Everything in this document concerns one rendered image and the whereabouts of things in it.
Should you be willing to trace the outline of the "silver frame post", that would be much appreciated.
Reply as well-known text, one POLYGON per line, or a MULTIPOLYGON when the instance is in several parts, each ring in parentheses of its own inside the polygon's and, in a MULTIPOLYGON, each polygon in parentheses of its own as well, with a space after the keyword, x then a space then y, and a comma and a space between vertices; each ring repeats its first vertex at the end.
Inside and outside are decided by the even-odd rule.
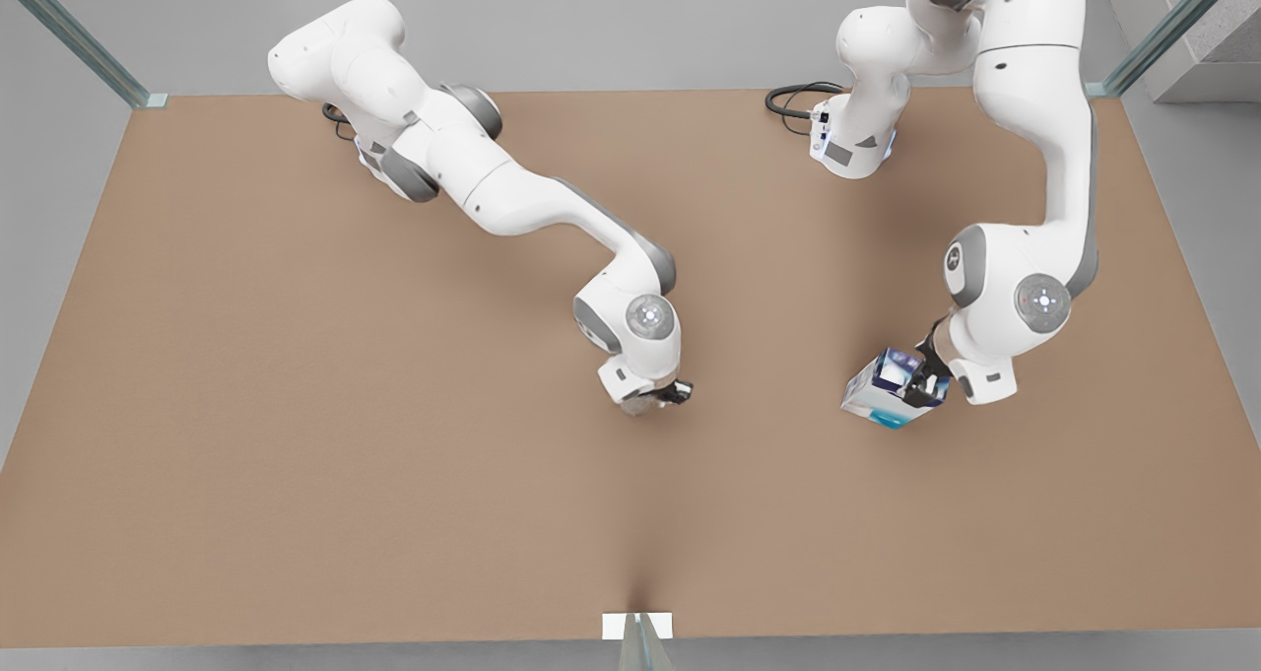
POLYGON ((166 93, 153 93, 130 73, 120 61, 103 48, 102 43, 87 30, 58 0, 15 0, 59 39, 92 71, 113 93, 119 95, 130 108, 166 108, 166 93))
POLYGON ((1130 50, 1087 92, 1261 102, 1261 0, 1108 0, 1130 50))
POLYGON ((620 642, 618 671, 676 671, 663 645, 670 638, 673 638, 670 612, 601 616, 601 639, 620 642))

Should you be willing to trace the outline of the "blue printed box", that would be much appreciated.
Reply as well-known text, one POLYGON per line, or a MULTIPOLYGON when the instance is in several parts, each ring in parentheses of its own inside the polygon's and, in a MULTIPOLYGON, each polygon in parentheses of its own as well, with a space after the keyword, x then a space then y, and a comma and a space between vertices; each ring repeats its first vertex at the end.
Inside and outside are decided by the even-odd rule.
POLYGON ((847 382, 841 404, 844 411, 880 424, 889 429, 899 429, 905 424, 942 405, 950 392, 950 382, 937 383, 937 396, 926 409, 914 409, 902 402, 902 388, 908 383, 910 372, 919 365, 921 357, 888 348, 880 352, 859 375, 847 382))

